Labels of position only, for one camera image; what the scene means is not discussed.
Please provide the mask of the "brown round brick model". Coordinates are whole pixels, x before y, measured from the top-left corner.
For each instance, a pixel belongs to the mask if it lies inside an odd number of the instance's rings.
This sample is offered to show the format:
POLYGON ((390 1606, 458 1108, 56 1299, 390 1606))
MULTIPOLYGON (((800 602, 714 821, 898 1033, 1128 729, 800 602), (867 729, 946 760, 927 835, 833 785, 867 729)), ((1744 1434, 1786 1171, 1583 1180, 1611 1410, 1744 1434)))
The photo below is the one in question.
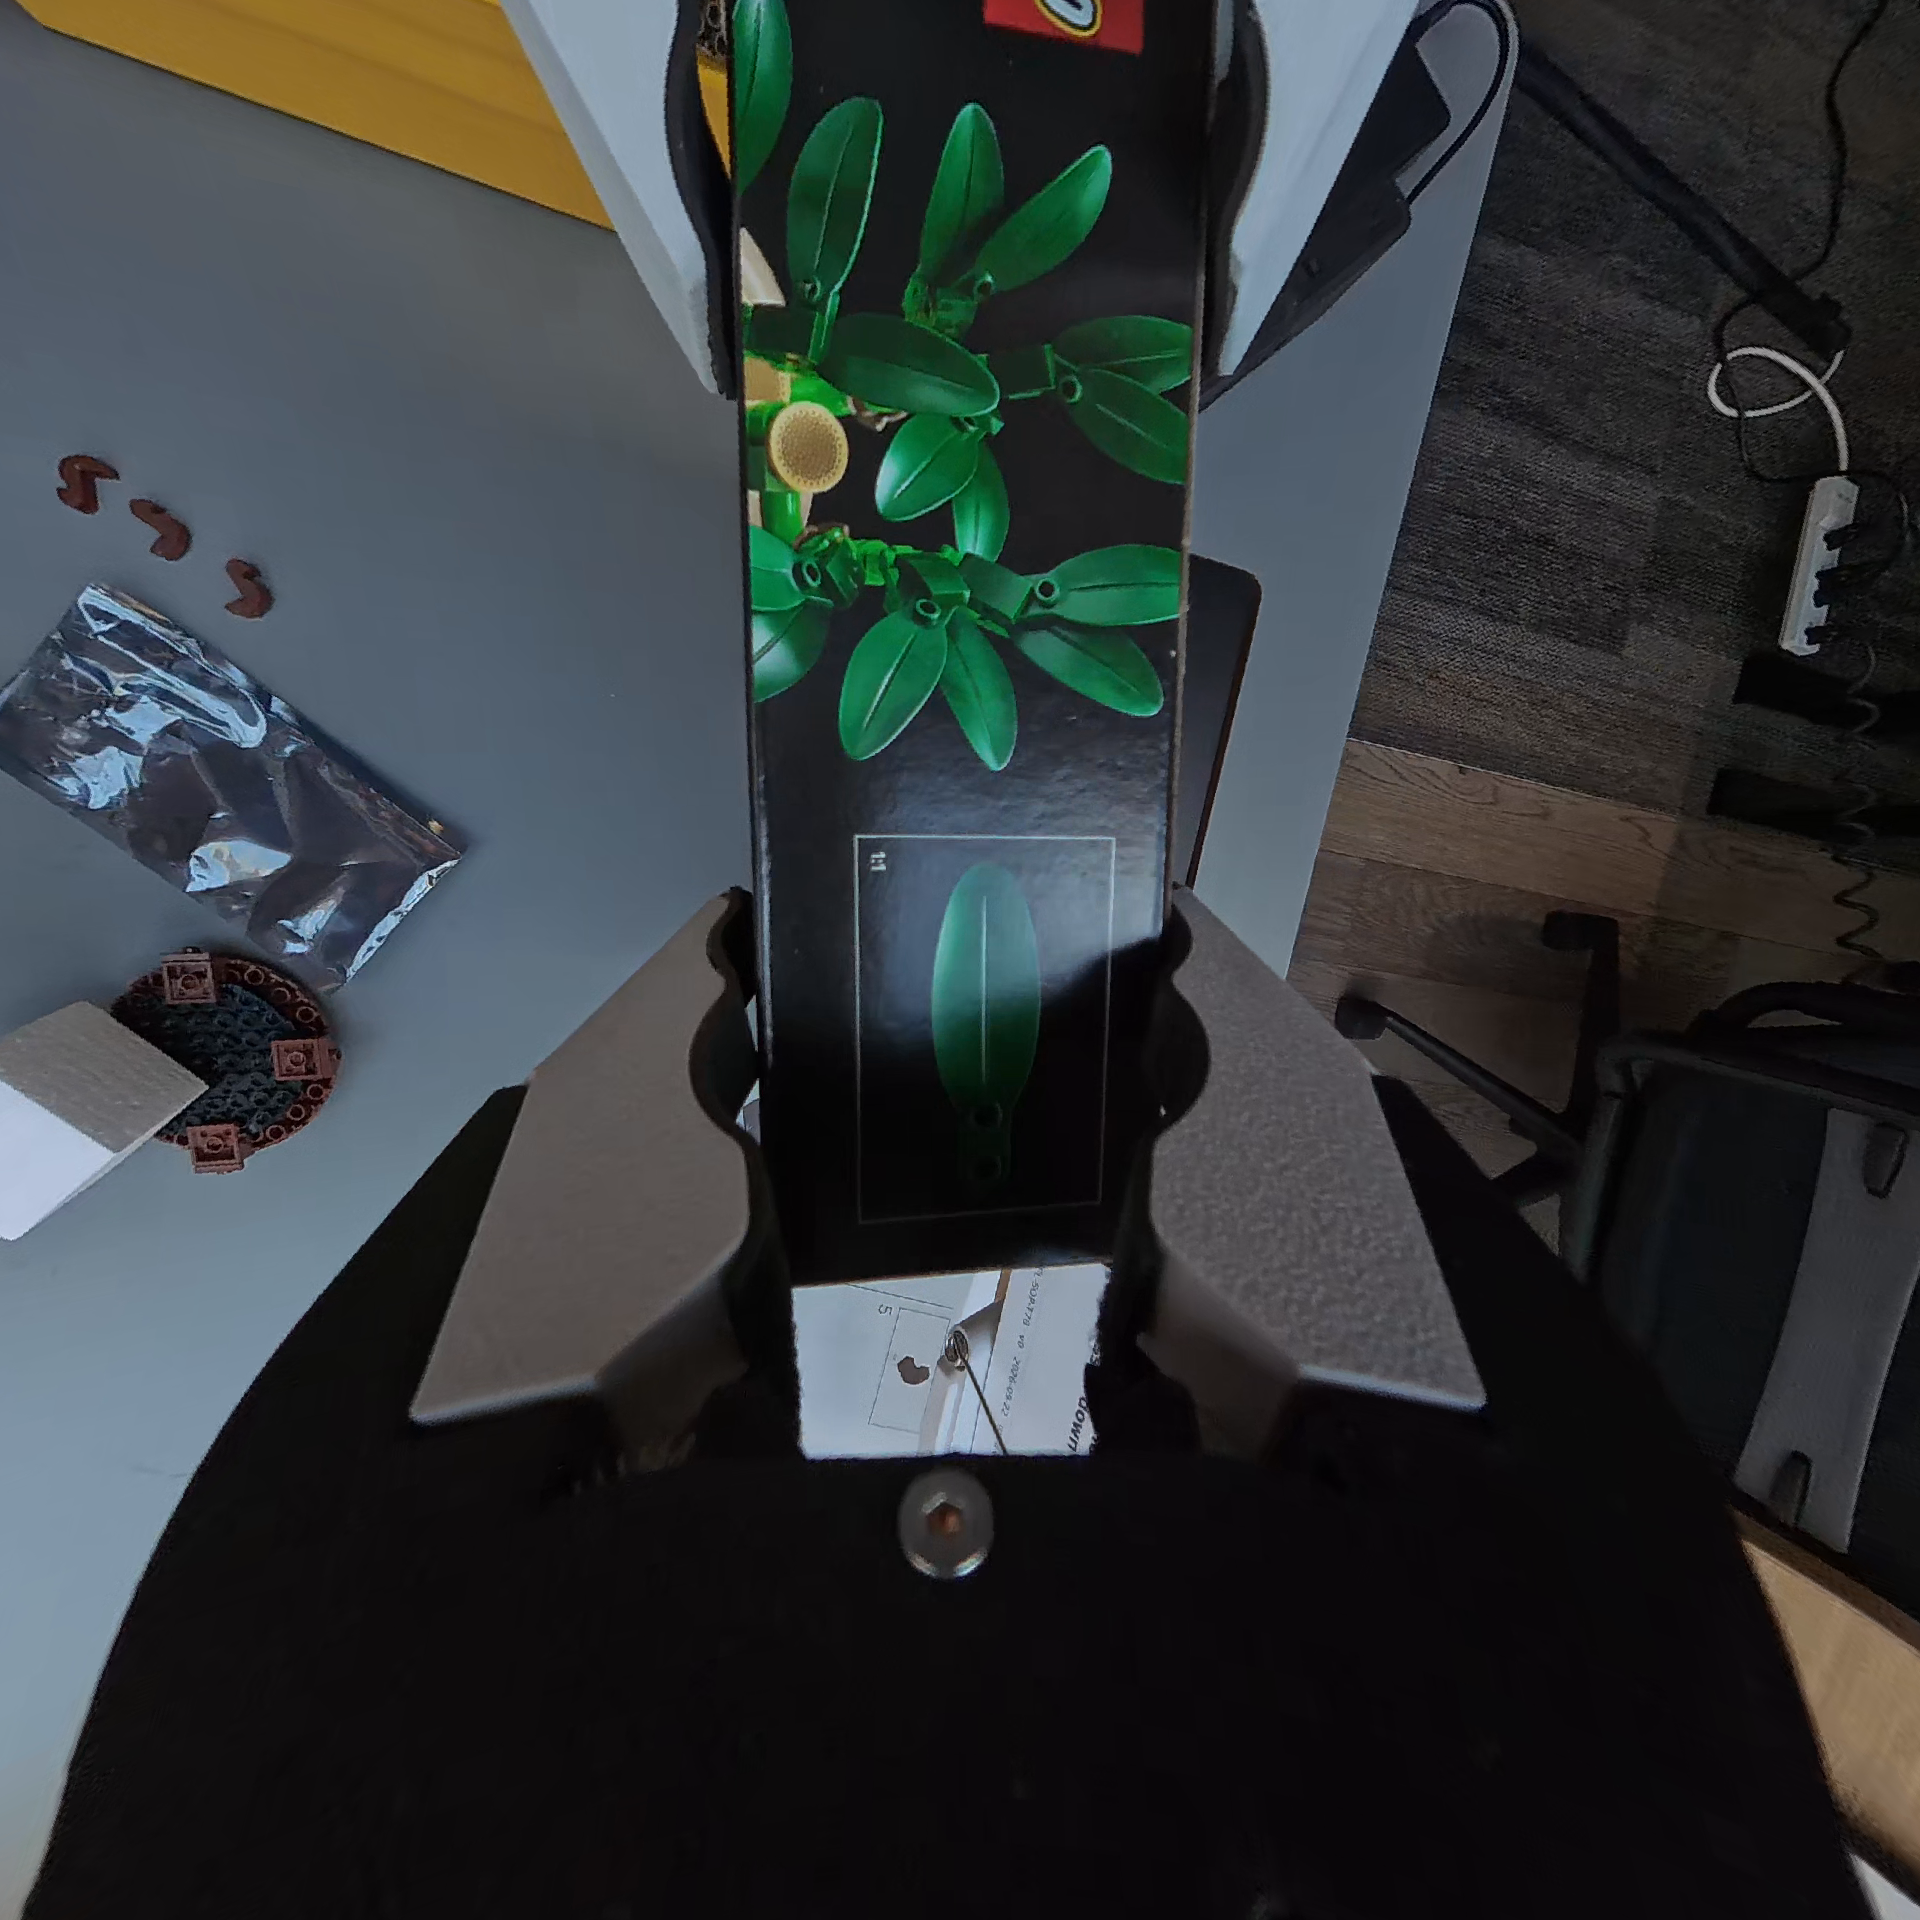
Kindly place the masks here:
POLYGON ((287 1145, 339 1083, 343 1054, 320 1000, 241 953, 167 953, 108 1011, 201 1082, 201 1093, 159 1132, 200 1174, 239 1172, 287 1145))

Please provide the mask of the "white foam cube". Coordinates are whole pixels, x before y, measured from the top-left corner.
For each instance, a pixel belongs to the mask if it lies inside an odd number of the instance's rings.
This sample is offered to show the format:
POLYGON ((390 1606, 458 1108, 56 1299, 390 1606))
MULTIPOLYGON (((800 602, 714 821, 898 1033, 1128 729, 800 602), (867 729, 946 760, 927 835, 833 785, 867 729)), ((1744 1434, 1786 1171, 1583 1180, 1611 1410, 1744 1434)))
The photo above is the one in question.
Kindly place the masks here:
POLYGON ((92 1001, 2 1037, 2 1238, 18 1242, 208 1083, 92 1001))

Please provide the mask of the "black toy set box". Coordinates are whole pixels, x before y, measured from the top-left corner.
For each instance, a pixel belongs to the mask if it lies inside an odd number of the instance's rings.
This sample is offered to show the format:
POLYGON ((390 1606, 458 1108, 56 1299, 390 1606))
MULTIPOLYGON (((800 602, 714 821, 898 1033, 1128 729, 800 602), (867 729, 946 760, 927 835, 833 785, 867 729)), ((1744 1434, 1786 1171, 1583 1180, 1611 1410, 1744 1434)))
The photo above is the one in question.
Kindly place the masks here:
POLYGON ((760 1141, 799 1284, 1114 1242, 1169 904, 1216 16, 731 16, 760 1141))

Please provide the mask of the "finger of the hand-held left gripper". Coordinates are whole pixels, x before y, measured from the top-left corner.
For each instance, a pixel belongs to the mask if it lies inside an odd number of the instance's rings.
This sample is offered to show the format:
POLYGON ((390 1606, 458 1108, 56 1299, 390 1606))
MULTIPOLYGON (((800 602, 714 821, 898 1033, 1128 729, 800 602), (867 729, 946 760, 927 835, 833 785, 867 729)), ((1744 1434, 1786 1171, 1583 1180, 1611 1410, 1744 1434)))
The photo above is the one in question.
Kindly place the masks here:
POLYGON ((1215 8, 1201 404, 1319 323, 1409 232, 1414 209, 1505 105, 1521 28, 1500 3, 1215 8), (1451 107, 1430 36, 1475 11, 1494 74, 1451 107))
POLYGON ((503 11, 695 377, 736 401, 736 201, 697 77, 706 4, 507 3, 503 11))

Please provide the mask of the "white power strip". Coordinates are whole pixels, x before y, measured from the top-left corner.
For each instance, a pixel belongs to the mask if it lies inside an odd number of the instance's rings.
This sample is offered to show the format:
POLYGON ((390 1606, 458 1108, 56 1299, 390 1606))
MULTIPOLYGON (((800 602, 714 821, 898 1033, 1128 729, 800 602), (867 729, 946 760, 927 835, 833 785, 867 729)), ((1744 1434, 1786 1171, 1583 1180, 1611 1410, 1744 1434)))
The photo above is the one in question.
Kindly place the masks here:
POLYGON ((1814 482, 1778 630, 1786 656, 1814 658, 1828 638, 1834 573, 1856 528, 1856 508, 1858 482, 1852 475, 1826 473, 1814 482))

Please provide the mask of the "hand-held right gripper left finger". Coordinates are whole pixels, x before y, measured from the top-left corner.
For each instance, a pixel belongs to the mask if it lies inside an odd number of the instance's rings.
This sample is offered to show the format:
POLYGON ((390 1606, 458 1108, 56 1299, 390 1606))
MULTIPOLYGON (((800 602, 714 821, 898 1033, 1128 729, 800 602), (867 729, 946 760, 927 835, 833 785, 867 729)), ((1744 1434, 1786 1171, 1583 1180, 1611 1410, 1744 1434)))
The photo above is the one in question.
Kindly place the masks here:
POLYGON ((534 1069, 419 1380, 419 1426, 591 1404, 633 1466, 799 1451, 753 896, 704 904, 534 1069))

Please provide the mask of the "grey adjoining desk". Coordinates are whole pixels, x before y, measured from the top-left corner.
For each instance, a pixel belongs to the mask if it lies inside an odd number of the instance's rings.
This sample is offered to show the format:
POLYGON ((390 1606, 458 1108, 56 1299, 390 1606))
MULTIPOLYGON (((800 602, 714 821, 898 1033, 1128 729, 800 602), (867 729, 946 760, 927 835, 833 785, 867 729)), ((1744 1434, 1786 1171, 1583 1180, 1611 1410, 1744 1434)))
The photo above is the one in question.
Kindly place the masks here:
MULTIPOLYGON (((1455 14, 1425 50, 1447 102, 1472 107, 1496 57, 1484 18, 1455 14)), ((1427 188, 1411 232, 1198 421, 1196 555, 1255 573, 1263 605, 1194 892, 1281 977, 1304 929, 1505 113, 1506 99, 1427 188)))

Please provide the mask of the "silver foil bag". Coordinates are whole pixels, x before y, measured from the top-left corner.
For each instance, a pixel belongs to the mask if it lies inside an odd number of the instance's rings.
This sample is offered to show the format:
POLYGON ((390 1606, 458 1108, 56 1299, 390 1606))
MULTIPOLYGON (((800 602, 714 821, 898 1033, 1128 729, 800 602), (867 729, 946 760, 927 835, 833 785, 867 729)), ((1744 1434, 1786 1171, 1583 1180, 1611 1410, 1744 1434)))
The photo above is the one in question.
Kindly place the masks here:
POLYGON ((244 668, 100 584, 6 682, 2 763, 324 993, 465 854, 244 668))

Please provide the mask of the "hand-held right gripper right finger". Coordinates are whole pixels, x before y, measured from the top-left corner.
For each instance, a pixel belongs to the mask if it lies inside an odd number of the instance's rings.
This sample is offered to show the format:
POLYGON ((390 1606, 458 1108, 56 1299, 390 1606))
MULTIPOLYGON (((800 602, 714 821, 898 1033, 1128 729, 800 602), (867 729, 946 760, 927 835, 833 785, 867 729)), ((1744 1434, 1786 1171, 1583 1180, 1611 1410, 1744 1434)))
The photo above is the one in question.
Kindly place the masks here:
POLYGON ((1176 888, 1097 1314, 1097 1451, 1271 1459, 1310 1394, 1475 1416, 1481 1371, 1376 1076, 1176 888))

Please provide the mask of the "building instruction booklet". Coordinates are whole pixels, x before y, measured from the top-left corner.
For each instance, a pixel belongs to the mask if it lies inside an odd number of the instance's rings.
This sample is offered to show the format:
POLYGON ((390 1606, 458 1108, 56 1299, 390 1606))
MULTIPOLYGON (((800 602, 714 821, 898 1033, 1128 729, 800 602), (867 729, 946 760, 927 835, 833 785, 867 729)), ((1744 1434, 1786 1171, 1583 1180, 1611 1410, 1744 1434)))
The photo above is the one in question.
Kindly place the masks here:
POLYGON ((983 1276, 799 1288, 800 1445, 809 1459, 919 1456, 964 1430, 948 1332, 992 1300, 983 1276))

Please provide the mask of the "yellow plastic bin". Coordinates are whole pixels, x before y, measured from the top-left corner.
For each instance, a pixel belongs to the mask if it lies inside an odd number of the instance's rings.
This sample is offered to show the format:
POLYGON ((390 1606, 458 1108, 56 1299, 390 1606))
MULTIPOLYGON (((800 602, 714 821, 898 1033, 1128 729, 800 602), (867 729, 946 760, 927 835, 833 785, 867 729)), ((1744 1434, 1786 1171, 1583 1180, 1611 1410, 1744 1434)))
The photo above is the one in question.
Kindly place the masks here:
POLYGON ((28 3, 41 28, 601 229, 498 3, 28 3))

